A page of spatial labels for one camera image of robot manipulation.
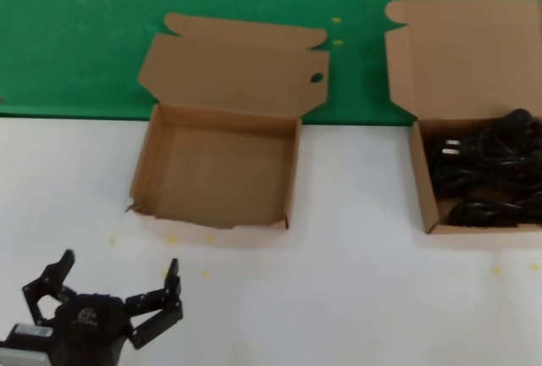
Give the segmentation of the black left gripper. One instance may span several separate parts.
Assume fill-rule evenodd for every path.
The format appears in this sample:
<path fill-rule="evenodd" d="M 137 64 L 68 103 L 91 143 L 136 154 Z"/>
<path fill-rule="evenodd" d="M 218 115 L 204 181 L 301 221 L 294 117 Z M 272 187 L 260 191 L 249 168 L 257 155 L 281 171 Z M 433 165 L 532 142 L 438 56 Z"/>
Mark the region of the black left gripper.
<path fill-rule="evenodd" d="M 63 365 L 116 365 L 129 331 L 132 346 L 139 350 L 183 319 L 177 258 L 171 260 L 162 289 L 128 297 L 125 302 L 109 295 L 77 295 L 64 284 L 74 264 L 75 253 L 67 249 L 22 288 L 34 323 L 50 326 L 59 335 L 65 350 Z M 61 304 L 51 319 L 40 310 L 43 297 Z M 153 312 L 142 324 L 130 326 L 130 319 Z"/>

